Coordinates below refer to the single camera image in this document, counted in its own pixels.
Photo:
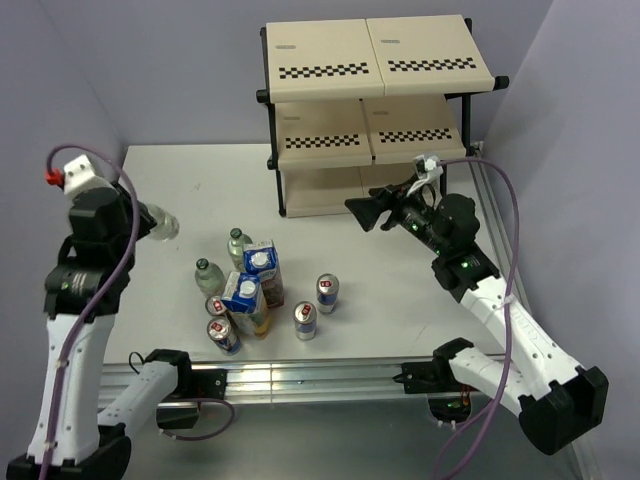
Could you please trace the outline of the clear bottle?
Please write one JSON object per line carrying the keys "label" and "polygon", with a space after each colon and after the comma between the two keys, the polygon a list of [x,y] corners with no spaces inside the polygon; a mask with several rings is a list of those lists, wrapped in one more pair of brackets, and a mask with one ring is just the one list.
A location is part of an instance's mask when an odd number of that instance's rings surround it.
{"label": "clear bottle", "polygon": [[200,258],[196,261],[194,278],[196,285],[205,297],[219,295],[226,284],[226,277],[221,268],[206,258]]}
{"label": "clear bottle", "polygon": [[234,227],[230,230],[227,251],[236,270],[241,272],[245,271],[244,246],[251,243],[251,237],[244,233],[239,227]]}
{"label": "clear bottle", "polygon": [[153,227],[148,238],[156,241],[173,240],[179,234],[180,224],[178,219],[170,214],[167,210],[154,204],[146,204],[147,210],[151,217],[155,220],[156,226]]}

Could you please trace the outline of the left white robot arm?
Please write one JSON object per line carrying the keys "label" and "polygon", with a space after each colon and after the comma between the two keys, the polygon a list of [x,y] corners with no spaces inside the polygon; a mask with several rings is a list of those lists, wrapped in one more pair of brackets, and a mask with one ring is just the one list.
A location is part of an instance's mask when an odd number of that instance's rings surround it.
{"label": "left white robot arm", "polygon": [[71,201],[71,233],[45,280],[48,364],[39,419],[9,479],[120,479],[133,440],[164,399],[195,386],[188,353],[156,349],[105,410],[98,407],[106,346],[135,264],[135,244],[155,222],[116,183]]}

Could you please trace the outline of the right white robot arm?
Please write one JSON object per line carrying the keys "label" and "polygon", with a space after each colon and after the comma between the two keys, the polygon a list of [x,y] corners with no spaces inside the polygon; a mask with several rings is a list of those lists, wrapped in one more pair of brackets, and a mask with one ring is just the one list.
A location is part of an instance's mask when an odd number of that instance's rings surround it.
{"label": "right white robot arm", "polygon": [[504,361],[496,362],[464,338],[442,345],[432,368],[438,386],[452,390],[465,384],[498,401],[546,455],[601,424],[608,378],[566,353],[509,292],[476,243],[480,222],[471,198],[452,193],[430,206],[408,185],[395,185],[374,188],[369,197],[348,199],[345,205],[364,231],[387,213],[382,230],[400,226],[433,251],[432,270],[440,286],[504,348]]}

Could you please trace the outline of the beige three-tier shelf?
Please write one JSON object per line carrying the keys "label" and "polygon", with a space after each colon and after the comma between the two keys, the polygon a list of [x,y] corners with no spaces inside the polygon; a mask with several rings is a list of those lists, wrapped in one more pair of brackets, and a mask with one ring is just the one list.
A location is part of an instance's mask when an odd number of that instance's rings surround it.
{"label": "beige three-tier shelf", "polygon": [[407,176],[415,156],[471,147],[471,99],[507,88],[469,18],[270,22],[260,32],[278,211],[341,214],[346,199]]}

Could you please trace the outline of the energy drink can right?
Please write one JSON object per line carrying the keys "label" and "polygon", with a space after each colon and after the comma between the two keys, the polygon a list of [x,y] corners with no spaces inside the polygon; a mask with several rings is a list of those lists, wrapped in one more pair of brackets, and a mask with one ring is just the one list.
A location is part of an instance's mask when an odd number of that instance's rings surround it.
{"label": "energy drink can right", "polygon": [[338,302],[339,280],[331,273],[320,275],[316,281],[316,301],[318,311],[322,314],[331,314]]}

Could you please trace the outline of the blue carton maroon side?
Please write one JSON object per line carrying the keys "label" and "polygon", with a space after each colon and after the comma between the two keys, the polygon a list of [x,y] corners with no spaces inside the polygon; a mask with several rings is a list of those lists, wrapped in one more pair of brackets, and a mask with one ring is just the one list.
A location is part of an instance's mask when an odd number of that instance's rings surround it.
{"label": "blue carton maroon side", "polygon": [[258,276],[269,308],[280,307],[285,302],[280,261],[272,240],[245,244],[243,247],[245,271]]}

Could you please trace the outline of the energy drink can centre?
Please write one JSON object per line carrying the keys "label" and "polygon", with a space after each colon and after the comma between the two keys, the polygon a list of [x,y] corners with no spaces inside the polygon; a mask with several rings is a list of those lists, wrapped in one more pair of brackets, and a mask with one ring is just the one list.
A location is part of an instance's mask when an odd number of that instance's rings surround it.
{"label": "energy drink can centre", "polygon": [[293,310],[296,336],[299,340],[311,340],[317,330],[317,309],[308,301],[299,302]]}

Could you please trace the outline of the energy drink can hidden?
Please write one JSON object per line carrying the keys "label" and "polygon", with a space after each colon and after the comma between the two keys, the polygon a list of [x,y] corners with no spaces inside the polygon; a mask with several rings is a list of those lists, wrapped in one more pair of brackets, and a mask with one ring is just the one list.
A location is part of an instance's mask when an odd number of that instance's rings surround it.
{"label": "energy drink can hidden", "polygon": [[229,310],[219,296],[208,297],[205,301],[205,310],[212,318],[220,317],[231,320]]}

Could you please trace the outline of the blue carton yellow side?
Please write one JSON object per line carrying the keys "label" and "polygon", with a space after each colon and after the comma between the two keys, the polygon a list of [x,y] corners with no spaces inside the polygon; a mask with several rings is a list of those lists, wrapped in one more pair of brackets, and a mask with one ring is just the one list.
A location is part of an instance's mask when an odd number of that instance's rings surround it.
{"label": "blue carton yellow side", "polygon": [[257,275],[230,272],[221,301],[241,333],[258,339],[268,334],[269,310]]}

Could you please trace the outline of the energy drink can front-left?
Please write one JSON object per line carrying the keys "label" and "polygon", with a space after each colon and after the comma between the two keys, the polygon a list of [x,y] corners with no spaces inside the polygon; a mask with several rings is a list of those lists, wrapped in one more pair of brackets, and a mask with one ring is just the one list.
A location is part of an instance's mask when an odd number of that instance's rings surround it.
{"label": "energy drink can front-left", "polygon": [[209,339],[225,354],[235,355],[241,349],[241,340],[233,325],[225,317],[212,318],[206,327]]}

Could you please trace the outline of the aluminium side rail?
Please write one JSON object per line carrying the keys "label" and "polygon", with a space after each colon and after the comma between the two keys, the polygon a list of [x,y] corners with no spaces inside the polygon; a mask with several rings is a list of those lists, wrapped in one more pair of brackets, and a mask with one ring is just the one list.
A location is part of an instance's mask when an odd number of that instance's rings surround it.
{"label": "aluminium side rail", "polygon": [[[502,273],[507,274],[511,266],[512,249],[507,231],[502,221],[488,174],[483,165],[475,163],[469,166],[471,176],[479,195],[479,204],[483,211],[486,226],[483,231],[490,238],[495,263]],[[601,469],[595,458],[591,432],[581,436],[568,446],[575,458],[575,465],[579,470],[579,479],[603,479]]]}

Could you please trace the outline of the aluminium front rail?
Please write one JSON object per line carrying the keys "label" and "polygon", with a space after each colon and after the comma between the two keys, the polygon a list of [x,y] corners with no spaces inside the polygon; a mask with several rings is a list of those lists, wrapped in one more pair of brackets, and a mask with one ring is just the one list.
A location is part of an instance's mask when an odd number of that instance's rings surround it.
{"label": "aluminium front rail", "polygon": [[431,358],[257,361],[229,357],[195,362],[196,369],[226,369],[224,400],[234,404],[286,404],[403,399],[393,377],[405,362]]}

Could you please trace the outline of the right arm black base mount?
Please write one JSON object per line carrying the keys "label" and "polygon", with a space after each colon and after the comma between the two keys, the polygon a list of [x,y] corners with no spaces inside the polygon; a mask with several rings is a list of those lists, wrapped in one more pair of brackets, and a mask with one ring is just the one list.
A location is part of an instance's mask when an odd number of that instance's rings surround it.
{"label": "right arm black base mount", "polygon": [[405,362],[400,365],[400,368],[401,372],[395,375],[393,380],[403,386],[405,394],[447,393],[461,390],[461,384],[454,378],[445,360]]}

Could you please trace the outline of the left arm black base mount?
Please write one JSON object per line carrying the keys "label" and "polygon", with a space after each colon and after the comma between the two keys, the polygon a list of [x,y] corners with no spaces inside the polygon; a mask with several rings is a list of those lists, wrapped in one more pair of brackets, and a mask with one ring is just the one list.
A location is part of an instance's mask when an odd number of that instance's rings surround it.
{"label": "left arm black base mount", "polygon": [[226,369],[196,369],[178,376],[176,389],[169,399],[218,399],[225,398],[227,386]]}

